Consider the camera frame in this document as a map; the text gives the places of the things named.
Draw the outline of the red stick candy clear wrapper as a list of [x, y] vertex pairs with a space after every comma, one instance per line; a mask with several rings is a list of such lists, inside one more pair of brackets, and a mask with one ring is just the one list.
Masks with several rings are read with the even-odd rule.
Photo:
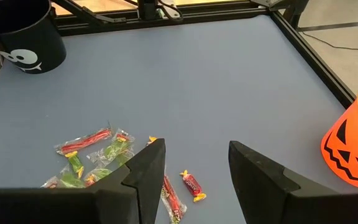
[[167, 209], [170, 224], [179, 224], [187, 211], [187, 206], [178, 198], [167, 175], [163, 178], [160, 198]]

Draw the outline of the green gummy clear wrapper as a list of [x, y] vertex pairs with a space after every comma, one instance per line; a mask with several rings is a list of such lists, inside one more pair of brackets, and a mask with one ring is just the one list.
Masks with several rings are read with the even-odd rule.
[[85, 188], [83, 181], [75, 177], [70, 172], [62, 173], [60, 175], [60, 181], [67, 188]]

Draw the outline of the black aluminium table frame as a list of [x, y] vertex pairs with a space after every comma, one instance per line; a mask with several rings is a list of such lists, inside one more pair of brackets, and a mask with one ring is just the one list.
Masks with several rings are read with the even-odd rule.
[[0, 56], [0, 118], [337, 115], [357, 97], [277, 11], [249, 1], [179, 11], [179, 21], [143, 21], [135, 10], [52, 15], [66, 59], [29, 74]]

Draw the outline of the red gummy clear wrapper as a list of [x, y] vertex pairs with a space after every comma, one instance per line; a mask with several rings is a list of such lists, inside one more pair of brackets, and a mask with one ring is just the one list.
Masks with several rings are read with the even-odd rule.
[[49, 188], [49, 189], [54, 189], [57, 187], [58, 185], [58, 177], [57, 176], [53, 176], [51, 178], [49, 178], [42, 186], [41, 188]]

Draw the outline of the green taffy yellow ends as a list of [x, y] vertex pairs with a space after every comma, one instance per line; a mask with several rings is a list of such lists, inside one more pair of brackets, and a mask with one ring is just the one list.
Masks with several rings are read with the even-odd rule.
[[77, 174], [77, 177], [80, 179], [83, 175], [85, 167], [80, 161], [80, 158], [78, 157], [78, 151], [69, 152], [65, 154], [65, 157], [68, 159], [74, 172]]

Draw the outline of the long red licorice stick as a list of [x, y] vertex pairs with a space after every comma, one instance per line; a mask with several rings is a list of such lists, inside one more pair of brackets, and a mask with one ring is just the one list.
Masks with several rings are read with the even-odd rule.
[[70, 141], [67, 141], [63, 144], [55, 146], [55, 152], [60, 155], [65, 155], [73, 151], [78, 151], [83, 148], [86, 148], [92, 144], [95, 144], [99, 141], [108, 139], [112, 136], [111, 128], [101, 128], [93, 134], [82, 136]]

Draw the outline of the blue-grey table mat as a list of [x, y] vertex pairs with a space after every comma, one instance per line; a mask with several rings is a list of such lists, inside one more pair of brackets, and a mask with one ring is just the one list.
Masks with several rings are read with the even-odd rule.
[[243, 224], [229, 141], [340, 193], [353, 187], [320, 143], [344, 107], [267, 16], [65, 37], [40, 75], [0, 72], [0, 187], [40, 187], [67, 164], [54, 147], [111, 124], [165, 139], [183, 224]]

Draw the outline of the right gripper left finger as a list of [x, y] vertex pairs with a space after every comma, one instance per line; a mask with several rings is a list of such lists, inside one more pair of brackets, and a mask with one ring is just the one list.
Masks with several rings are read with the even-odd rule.
[[0, 224], [154, 224], [165, 155], [158, 138], [86, 188], [0, 189]]

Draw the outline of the small red candy yellow ends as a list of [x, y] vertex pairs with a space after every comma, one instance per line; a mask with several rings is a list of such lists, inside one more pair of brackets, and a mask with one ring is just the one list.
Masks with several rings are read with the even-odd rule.
[[192, 174], [190, 174], [187, 170], [184, 170], [180, 173], [180, 175], [186, 188], [193, 196], [194, 203], [202, 201], [206, 198], [206, 194], [203, 192], [202, 187]]

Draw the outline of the black skull print bucket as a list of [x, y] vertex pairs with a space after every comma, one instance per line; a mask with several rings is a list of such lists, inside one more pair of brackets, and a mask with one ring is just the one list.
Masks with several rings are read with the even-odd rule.
[[0, 56], [29, 74], [49, 72], [67, 56], [51, 0], [0, 0]]

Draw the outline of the clear wrapper red-green print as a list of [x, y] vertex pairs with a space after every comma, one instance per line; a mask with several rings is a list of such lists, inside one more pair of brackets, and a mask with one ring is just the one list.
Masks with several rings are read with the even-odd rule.
[[111, 174], [112, 171], [105, 168], [96, 168], [87, 173], [84, 177], [84, 183], [85, 187], [89, 187], [90, 185], [93, 185], [97, 181], [105, 178], [109, 174]]

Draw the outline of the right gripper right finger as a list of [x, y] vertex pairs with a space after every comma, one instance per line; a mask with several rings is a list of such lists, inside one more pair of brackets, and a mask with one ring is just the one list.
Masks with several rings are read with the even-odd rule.
[[358, 224], [358, 193], [336, 192], [239, 141], [229, 142], [228, 160], [247, 224]]

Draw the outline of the green candy clear wrapper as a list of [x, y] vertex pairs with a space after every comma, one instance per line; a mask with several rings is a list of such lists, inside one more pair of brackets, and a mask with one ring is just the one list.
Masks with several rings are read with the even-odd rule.
[[134, 136], [122, 129], [118, 129], [112, 137], [110, 145], [98, 151], [92, 152], [86, 157], [99, 168], [106, 167], [114, 160], [117, 160], [121, 166], [134, 156], [134, 141]]

